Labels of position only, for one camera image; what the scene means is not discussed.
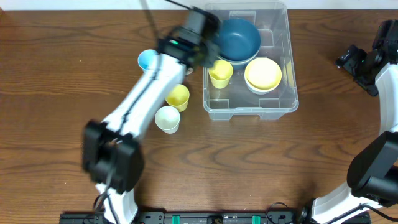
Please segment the dark blue bowl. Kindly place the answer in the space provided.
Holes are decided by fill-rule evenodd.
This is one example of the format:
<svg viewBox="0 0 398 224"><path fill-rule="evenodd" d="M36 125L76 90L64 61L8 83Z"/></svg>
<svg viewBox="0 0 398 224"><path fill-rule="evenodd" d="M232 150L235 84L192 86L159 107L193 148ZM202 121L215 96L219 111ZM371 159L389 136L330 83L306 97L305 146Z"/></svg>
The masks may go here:
<svg viewBox="0 0 398 224"><path fill-rule="evenodd" d="M238 18L227 19L222 22L215 42L220 47L220 57L240 62L258 53L261 35L252 22Z"/></svg>
<svg viewBox="0 0 398 224"><path fill-rule="evenodd" d="M234 70L241 70L241 69L245 69L245 67L247 66L248 63L245 64L240 64L240 65L232 65Z"/></svg>

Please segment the yellow cup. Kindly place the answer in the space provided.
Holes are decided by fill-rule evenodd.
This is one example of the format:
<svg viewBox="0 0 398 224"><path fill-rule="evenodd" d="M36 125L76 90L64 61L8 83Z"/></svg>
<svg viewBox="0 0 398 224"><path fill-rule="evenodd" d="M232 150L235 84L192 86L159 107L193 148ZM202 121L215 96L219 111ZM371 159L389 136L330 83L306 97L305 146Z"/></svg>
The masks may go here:
<svg viewBox="0 0 398 224"><path fill-rule="evenodd" d="M188 88L182 84L178 84L165 98L169 106L173 106L179 112L187 109L190 92Z"/></svg>
<svg viewBox="0 0 398 224"><path fill-rule="evenodd" d="M208 69L211 83L217 89L223 89L228 85L233 72L233 66L225 60L217 60L213 67Z"/></svg>

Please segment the pink plastic cup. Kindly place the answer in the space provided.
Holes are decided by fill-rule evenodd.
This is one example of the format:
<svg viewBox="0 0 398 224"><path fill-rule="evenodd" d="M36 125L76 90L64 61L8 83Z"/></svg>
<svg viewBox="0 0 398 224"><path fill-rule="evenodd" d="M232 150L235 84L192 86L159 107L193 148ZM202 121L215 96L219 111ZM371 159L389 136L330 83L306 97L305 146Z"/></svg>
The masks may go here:
<svg viewBox="0 0 398 224"><path fill-rule="evenodd" d="M186 75L189 75L193 72L193 68L188 68L186 71Z"/></svg>

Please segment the yellow bowl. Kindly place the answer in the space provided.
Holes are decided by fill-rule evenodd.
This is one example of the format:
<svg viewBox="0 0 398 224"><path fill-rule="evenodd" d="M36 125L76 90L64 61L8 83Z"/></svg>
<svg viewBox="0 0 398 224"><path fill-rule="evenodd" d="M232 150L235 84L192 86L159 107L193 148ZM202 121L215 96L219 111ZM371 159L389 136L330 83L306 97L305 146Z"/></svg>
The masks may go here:
<svg viewBox="0 0 398 224"><path fill-rule="evenodd" d="M246 66L244 71L244 79L248 81L258 89L267 90L282 81L282 70L279 65L264 57L259 57Z"/></svg>

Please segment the white bowl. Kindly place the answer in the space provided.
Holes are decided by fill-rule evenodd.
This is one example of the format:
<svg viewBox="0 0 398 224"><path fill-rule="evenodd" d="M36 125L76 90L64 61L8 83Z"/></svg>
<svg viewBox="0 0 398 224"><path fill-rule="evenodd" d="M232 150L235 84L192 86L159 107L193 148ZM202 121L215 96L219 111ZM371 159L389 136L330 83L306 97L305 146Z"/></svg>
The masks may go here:
<svg viewBox="0 0 398 224"><path fill-rule="evenodd" d="M248 89L249 89L251 92L253 92L254 94L257 94L257 95L265 95L265 94L267 94L267 93L269 93L269 92L275 90L275 89L278 87L278 85L276 85L276 86L274 86L274 87L272 87L272 88L270 88L270 89L262 90L262 89L258 89L258 88L256 88L255 86L253 86L253 85L248 81L247 78L245 78L244 80L245 80L245 82L246 82L246 86L248 87Z"/></svg>

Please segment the light blue plastic cup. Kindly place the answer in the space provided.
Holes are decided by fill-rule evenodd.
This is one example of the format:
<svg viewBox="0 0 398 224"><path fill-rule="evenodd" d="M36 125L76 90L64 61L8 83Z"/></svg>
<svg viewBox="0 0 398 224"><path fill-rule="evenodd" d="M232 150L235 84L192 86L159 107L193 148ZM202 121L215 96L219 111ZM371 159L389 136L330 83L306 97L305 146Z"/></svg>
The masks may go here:
<svg viewBox="0 0 398 224"><path fill-rule="evenodd" d="M137 62L143 72L156 70L159 63L159 53L156 50L147 49L139 54Z"/></svg>

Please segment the white plastic cup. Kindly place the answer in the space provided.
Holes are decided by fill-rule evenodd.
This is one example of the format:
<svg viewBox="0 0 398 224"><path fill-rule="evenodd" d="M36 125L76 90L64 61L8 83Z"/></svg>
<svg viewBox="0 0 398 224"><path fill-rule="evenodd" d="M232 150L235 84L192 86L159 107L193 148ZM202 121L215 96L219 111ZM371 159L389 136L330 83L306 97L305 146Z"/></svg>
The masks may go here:
<svg viewBox="0 0 398 224"><path fill-rule="evenodd" d="M176 133L180 124L180 112L172 106L163 106L155 114L155 123L167 134Z"/></svg>

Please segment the light grey-blue bowl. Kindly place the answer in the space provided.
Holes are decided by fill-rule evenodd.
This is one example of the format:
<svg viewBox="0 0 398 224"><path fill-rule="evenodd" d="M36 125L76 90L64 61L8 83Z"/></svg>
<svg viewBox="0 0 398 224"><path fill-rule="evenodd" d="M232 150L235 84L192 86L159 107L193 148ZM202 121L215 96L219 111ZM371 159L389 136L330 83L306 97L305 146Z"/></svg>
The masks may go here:
<svg viewBox="0 0 398 224"><path fill-rule="evenodd" d="M251 92L253 92L254 94L257 94L257 95L265 95L265 94L270 93L271 91L275 90L275 88L271 88L269 90L262 90L262 89L258 89L256 87L253 87L251 85L248 85L248 89Z"/></svg>

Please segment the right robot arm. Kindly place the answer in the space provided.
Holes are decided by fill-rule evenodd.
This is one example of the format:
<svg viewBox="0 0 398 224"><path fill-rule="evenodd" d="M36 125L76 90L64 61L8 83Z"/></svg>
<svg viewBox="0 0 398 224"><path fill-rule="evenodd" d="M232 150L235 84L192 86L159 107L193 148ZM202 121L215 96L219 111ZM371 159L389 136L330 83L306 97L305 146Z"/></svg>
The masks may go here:
<svg viewBox="0 0 398 224"><path fill-rule="evenodd" d="M379 136L352 160L346 181L309 201L297 223L370 223L368 210L396 222L380 209L397 204L397 21L381 23L370 52L351 45L335 64L379 98Z"/></svg>

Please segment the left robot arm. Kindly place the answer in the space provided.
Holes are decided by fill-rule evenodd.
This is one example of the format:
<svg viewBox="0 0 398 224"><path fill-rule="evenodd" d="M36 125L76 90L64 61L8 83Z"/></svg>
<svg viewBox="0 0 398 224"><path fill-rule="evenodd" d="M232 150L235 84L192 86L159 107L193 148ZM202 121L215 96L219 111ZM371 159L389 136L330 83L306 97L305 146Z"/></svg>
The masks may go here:
<svg viewBox="0 0 398 224"><path fill-rule="evenodd" d="M144 170L140 141L187 69L213 66L220 26L216 15L190 8L183 25L157 40L153 61L121 104L101 122L91 120L84 127L82 167L100 192L95 211L102 210L109 223L135 221L134 187Z"/></svg>

